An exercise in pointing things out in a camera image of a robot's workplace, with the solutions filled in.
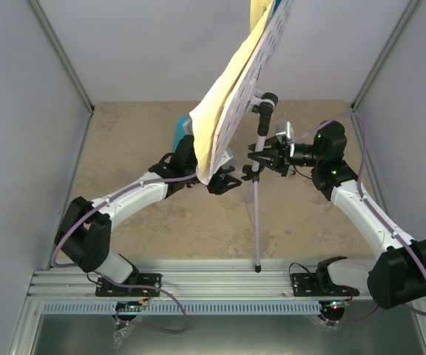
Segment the white tripod music stand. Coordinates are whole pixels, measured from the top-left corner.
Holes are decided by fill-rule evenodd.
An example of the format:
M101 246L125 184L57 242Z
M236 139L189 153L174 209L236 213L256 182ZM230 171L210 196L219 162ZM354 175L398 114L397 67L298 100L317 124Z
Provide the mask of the white tripod music stand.
M253 112L258 116L257 136L267 136L268 134L271 116L278 104L278 97L271 92L258 90L257 82L266 71L268 63L280 43L291 7L291 1L281 1L280 6L276 10L273 8L269 13L263 34L225 101L214 133L209 182L212 176L219 171L220 159L247 112Z

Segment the yellow music sheet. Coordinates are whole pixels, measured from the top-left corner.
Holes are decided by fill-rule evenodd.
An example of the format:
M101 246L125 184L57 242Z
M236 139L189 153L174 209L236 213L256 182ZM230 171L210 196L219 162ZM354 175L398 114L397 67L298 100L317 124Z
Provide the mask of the yellow music sheet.
M189 113L192 119L194 151L197 158L197 178L203 184L209 183L209 167L212 155L214 133L222 114L224 104L257 46L266 26L273 1L253 1L259 17L246 40L231 57L223 73L214 82L201 102Z

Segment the blue metronome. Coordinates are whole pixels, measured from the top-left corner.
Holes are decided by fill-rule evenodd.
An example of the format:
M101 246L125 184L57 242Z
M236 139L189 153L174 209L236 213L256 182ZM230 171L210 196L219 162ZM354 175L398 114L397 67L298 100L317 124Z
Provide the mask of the blue metronome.
M192 119L189 116L183 116L178 119L175 126L175 133L172 141L172 151L174 152L181 139L185 135L193 135L192 132Z

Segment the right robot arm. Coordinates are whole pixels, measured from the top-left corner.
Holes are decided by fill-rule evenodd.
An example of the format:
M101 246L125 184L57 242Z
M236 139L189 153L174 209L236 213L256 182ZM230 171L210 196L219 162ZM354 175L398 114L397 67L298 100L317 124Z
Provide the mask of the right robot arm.
M334 257L318 263L316 287L324 295L341 287L366 291L382 309L426 297L426 240L416 240L394 223L362 185L362 173L344 159L347 145L344 126L334 120L312 131L311 144L294 137L289 122L281 122L275 136L261 123L258 140L249 146L252 165L243 167L244 180L259 182L270 169L286 176L292 166L308 167L315 188L338 207L365 238L375 262Z

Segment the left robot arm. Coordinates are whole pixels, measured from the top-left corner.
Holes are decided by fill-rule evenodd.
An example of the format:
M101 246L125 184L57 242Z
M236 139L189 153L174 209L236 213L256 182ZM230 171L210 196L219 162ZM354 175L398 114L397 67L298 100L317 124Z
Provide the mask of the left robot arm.
M68 266L108 279L122 295L134 293L139 270L112 251L112 231L147 206L193 187L199 182L196 169L194 138L186 135L136 181L104 197L72 200L55 235L52 265L61 267L57 257L64 253Z

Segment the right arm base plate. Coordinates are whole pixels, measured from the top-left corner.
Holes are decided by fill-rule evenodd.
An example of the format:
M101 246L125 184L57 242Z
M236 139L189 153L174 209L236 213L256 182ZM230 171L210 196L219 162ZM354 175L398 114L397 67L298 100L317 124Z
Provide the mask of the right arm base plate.
M290 281L295 297L357 297L360 295L359 290L342 285L323 288L307 273L290 274Z

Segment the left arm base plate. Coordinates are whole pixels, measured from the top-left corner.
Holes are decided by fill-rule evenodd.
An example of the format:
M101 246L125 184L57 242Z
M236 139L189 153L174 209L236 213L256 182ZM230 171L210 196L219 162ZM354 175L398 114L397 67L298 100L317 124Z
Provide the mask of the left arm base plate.
M122 283L123 287L121 287L99 277L95 295L97 297L158 297L161 280L161 274L134 273Z

